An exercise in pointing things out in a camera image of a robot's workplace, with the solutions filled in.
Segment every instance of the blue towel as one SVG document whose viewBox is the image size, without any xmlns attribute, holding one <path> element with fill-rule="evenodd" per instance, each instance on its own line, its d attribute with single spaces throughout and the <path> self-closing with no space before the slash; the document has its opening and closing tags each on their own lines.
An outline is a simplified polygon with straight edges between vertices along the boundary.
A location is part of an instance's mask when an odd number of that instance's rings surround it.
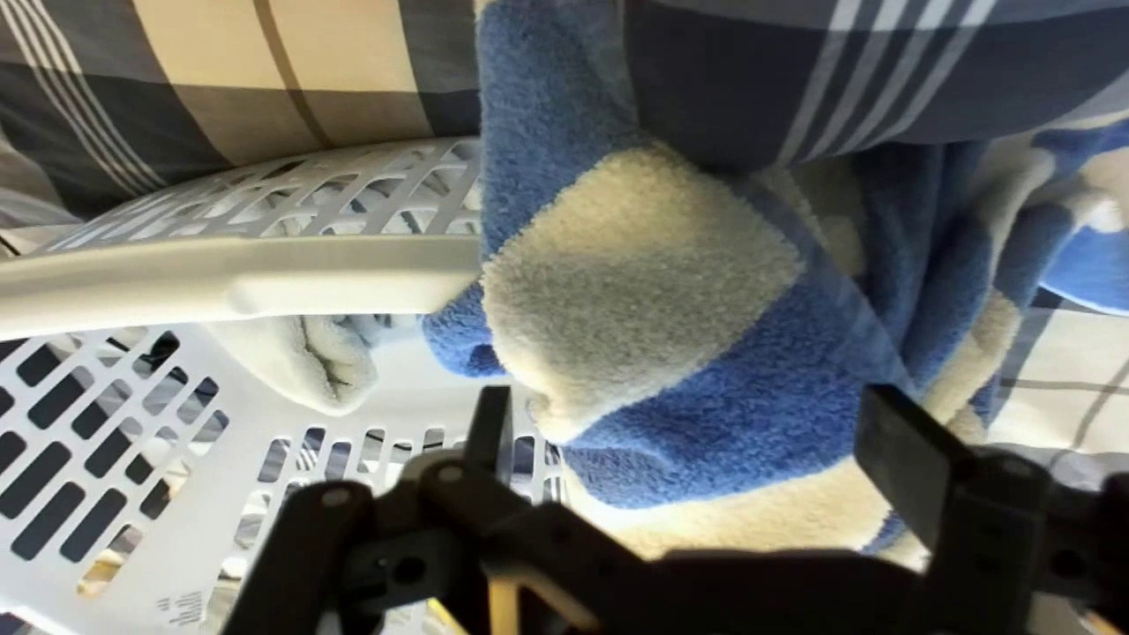
<svg viewBox="0 0 1129 635">
<path fill-rule="evenodd" d="M 1045 271 L 1082 291 L 1081 171 L 1129 125 L 882 146 L 709 177 L 608 96 L 568 20 L 478 17 L 482 279 L 424 320 L 458 376 L 507 376 L 614 507 L 743 496 L 851 454 L 864 384 L 971 410 Z M 1103 236 L 1094 305 L 1129 291 Z"/>
</svg>

